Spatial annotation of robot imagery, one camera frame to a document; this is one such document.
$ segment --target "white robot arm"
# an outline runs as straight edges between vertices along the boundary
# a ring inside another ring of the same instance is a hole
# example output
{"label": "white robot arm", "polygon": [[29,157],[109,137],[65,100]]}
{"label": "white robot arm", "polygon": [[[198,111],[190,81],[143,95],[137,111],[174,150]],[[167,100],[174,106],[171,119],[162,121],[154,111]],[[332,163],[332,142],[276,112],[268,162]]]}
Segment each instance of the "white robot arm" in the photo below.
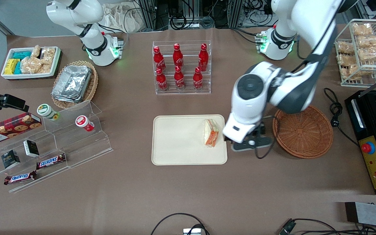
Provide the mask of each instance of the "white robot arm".
{"label": "white robot arm", "polygon": [[284,58],[296,32],[308,42],[312,53],[305,60],[306,66],[295,73],[264,61],[240,76],[234,84],[231,113],[223,129],[226,137],[237,143],[246,141],[245,137],[259,125],[267,102],[286,113],[298,113],[309,106],[337,35],[334,17],[341,2],[272,0],[279,23],[270,32],[275,37],[269,39],[267,53]]}
{"label": "white robot arm", "polygon": [[119,58],[118,39],[103,35],[96,25],[103,19],[103,8],[97,0],[56,0],[47,4],[46,12],[52,22],[81,38],[96,65],[106,66]]}

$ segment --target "yellow control panel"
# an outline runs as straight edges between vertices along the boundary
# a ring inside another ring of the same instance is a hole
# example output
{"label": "yellow control panel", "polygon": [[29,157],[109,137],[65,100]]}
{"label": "yellow control panel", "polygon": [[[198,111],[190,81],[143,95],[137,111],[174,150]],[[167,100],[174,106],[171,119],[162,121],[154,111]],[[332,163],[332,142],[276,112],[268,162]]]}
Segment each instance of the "yellow control panel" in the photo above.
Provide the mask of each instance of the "yellow control panel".
{"label": "yellow control panel", "polygon": [[374,189],[376,189],[376,141],[373,136],[359,141],[362,155],[369,172]]}

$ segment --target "aluminum foil container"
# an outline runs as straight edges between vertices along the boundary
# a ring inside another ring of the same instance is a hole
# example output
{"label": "aluminum foil container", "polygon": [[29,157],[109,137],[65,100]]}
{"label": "aluminum foil container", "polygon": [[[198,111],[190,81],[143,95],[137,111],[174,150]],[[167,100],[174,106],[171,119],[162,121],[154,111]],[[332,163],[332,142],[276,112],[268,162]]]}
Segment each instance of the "aluminum foil container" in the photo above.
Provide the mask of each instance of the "aluminum foil container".
{"label": "aluminum foil container", "polygon": [[51,95],[60,101],[81,102],[92,74],[91,68],[86,66],[67,66],[54,86]]}

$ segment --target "white cloth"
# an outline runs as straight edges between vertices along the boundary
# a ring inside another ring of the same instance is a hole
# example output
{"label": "white cloth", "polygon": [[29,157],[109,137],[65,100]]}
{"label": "white cloth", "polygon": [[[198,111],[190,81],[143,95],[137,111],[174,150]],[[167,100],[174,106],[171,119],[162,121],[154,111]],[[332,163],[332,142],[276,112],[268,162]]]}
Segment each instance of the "white cloth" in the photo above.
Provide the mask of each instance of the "white cloth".
{"label": "white cloth", "polygon": [[145,28],[145,23],[141,17],[139,5],[133,2],[122,3],[105,3],[102,5],[104,9],[105,26],[118,28],[124,32],[135,33]]}

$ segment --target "walkers cookie box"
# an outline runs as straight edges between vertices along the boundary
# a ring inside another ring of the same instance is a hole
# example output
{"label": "walkers cookie box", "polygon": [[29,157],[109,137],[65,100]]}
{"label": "walkers cookie box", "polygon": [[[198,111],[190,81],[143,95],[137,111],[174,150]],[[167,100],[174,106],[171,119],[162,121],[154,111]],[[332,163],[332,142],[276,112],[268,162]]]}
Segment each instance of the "walkers cookie box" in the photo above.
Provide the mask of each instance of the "walkers cookie box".
{"label": "walkers cookie box", "polygon": [[40,126],[41,120],[31,113],[23,113],[6,119],[0,122],[0,142]]}

